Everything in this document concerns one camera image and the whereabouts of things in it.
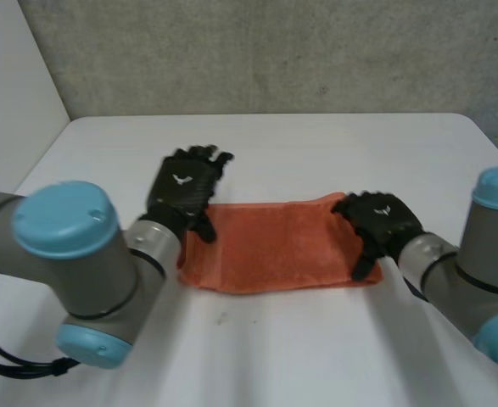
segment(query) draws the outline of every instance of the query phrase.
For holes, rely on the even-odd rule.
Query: robotic hand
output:
[[[391,194],[351,194],[332,211],[364,243],[353,279],[363,280],[376,259],[392,257],[411,292],[498,363],[498,168],[478,179],[460,248],[424,231]]]
[[[356,282],[369,275],[377,259],[384,256],[396,258],[399,241],[424,233],[418,218],[389,193],[351,193],[338,201],[332,212],[350,222],[363,241],[361,257],[352,273]]]
[[[162,163],[147,212],[120,230],[106,193],[88,182],[45,187],[27,198],[0,193],[0,273],[48,284],[68,312],[56,345],[69,358],[51,364],[0,355],[18,366],[0,374],[37,378],[78,362],[122,364],[141,331],[187,231],[215,240],[205,210],[230,153],[215,146],[177,150]]]
[[[216,150],[216,146],[194,146],[166,157],[148,194],[148,213],[142,219],[156,218],[173,231],[195,231],[204,242],[214,242],[215,229],[205,210],[224,165],[233,159],[232,154],[222,152],[212,161]]]

